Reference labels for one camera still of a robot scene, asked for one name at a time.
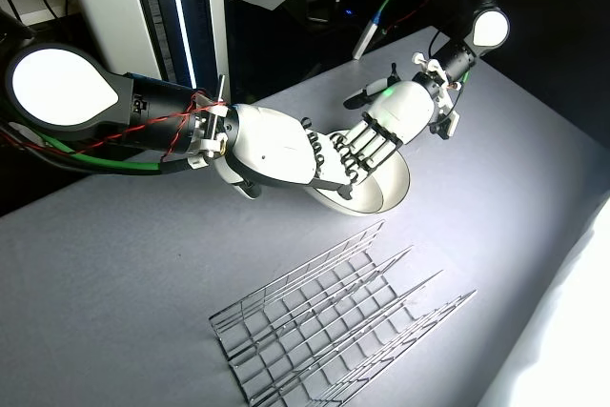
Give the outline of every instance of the metal wire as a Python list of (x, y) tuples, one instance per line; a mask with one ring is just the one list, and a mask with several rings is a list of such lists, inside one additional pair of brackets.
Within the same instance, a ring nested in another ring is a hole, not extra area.
[(211, 316), (251, 407), (342, 405), (473, 294), (414, 317), (410, 296), (384, 274), (410, 248), (375, 264), (367, 253), (383, 221)]

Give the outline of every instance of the metal frame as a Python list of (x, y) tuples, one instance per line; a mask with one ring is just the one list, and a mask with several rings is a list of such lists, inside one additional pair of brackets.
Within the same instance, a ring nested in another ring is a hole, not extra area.
[(475, 293), (415, 317), (367, 254), (383, 221), (210, 317), (252, 407), (342, 405)]

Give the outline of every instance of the metal rack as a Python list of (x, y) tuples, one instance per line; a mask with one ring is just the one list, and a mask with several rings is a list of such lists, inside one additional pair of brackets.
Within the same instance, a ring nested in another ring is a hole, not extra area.
[(415, 317), (406, 306), (436, 273), (397, 294), (367, 254), (383, 221), (210, 317), (252, 407), (348, 402), (475, 291)]

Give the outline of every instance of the dark background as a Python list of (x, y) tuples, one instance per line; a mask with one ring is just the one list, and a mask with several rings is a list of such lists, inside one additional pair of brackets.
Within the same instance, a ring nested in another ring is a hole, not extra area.
[[(382, 1), (341, 0), (331, 22), (319, 25), (306, 19), (311, 0), (290, 0), (275, 11), (226, 0), (234, 101), (254, 102), (347, 62), (362, 28)], [(451, 34), (460, 20), (460, 0), (431, 0), (419, 8), (424, 1), (393, 0), (381, 18), (381, 29), (414, 9), (417, 13), (385, 35), (378, 32), (371, 49), (430, 25)], [(499, 2), (511, 21), (511, 34), (484, 60), (610, 148), (610, 89), (605, 82), (605, 53), (610, 51), (608, 1)], [(65, 26), (79, 37), (80, 46), (94, 52), (91, 40), (88, 45), (83, 38), (82, 18), (72, 17)], [(54, 24), (38, 28), (46, 34), (58, 30)], [(462, 103), (467, 103), (467, 96)], [(0, 214), (81, 178), (50, 169), (4, 144), (0, 161)]]

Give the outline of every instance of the white bowl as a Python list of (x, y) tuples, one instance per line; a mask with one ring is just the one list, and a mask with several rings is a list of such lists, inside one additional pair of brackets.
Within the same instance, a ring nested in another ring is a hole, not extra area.
[(399, 152), (395, 152), (366, 180), (354, 186), (351, 200), (344, 199), (335, 191), (318, 188), (305, 188), (305, 191), (331, 209), (364, 216), (393, 209), (407, 195), (410, 183), (407, 163)]

